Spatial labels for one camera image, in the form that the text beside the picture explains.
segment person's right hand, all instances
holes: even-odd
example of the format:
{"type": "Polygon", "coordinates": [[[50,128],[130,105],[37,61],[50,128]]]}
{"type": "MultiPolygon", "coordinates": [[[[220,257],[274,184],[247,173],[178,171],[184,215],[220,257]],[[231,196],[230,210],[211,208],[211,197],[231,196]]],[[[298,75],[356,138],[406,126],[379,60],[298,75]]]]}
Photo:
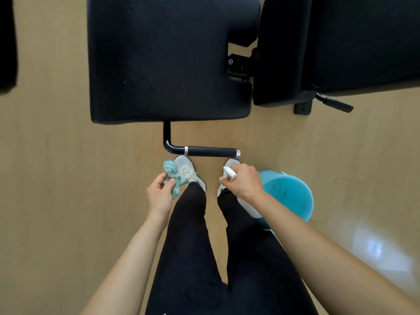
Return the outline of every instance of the person's right hand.
{"type": "Polygon", "coordinates": [[[260,174],[254,167],[247,164],[233,164],[230,168],[236,172],[236,178],[220,177],[219,181],[228,188],[235,196],[251,203],[255,196],[264,192],[260,174]]]}

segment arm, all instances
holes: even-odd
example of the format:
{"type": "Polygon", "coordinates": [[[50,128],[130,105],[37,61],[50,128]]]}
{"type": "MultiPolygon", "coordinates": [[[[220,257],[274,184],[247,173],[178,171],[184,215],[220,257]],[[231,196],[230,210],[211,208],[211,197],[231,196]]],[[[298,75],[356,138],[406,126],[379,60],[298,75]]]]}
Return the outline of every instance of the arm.
{"type": "Polygon", "coordinates": [[[159,175],[147,189],[149,213],[144,224],[81,315],[138,315],[160,236],[168,224],[175,180],[164,187],[159,175]]]}
{"type": "Polygon", "coordinates": [[[254,167],[231,168],[236,179],[221,178],[221,183],[263,216],[330,315],[420,314],[399,288],[267,194],[254,167]]]}

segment hand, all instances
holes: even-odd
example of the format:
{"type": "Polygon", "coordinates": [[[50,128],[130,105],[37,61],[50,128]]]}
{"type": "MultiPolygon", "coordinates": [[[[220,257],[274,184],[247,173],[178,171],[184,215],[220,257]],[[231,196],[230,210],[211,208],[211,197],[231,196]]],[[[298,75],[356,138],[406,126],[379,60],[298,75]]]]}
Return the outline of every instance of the hand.
{"type": "Polygon", "coordinates": [[[236,172],[236,178],[230,181],[220,177],[219,181],[235,196],[251,203],[256,195],[264,192],[260,174],[254,167],[242,163],[233,164],[230,168],[236,172]]]}
{"type": "Polygon", "coordinates": [[[153,221],[165,228],[169,222],[169,214],[172,209],[172,188],[175,186],[175,179],[169,180],[165,185],[163,181],[167,178],[166,173],[161,173],[147,188],[147,202],[149,213],[147,221],[153,221]]]}

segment forearm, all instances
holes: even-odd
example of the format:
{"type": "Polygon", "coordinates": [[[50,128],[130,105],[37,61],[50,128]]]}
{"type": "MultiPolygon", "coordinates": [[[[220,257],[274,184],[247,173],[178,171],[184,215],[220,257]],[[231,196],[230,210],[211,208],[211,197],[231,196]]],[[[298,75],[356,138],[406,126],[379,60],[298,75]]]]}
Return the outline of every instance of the forearm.
{"type": "Polygon", "coordinates": [[[303,280],[330,315],[419,314],[402,291],[267,193],[250,203],[273,229],[303,280]]]}
{"type": "Polygon", "coordinates": [[[147,220],[81,315],[137,315],[163,227],[147,220]]]}

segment cloth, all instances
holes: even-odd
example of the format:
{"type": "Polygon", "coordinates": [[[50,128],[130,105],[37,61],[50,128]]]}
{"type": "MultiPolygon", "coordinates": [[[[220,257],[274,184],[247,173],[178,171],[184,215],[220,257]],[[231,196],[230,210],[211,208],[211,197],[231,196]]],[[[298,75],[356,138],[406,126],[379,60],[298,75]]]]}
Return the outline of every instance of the cloth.
{"type": "Polygon", "coordinates": [[[172,178],[176,180],[176,184],[171,191],[172,199],[175,199],[181,193],[181,186],[189,183],[189,180],[184,177],[181,177],[178,171],[178,166],[173,160],[166,160],[165,162],[163,162],[163,169],[168,175],[163,184],[166,184],[172,178]]]}
{"type": "Polygon", "coordinates": [[[210,245],[205,192],[190,183],[173,210],[146,315],[317,314],[274,235],[228,189],[218,205],[228,223],[228,284],[221,280],[210,245]]]}

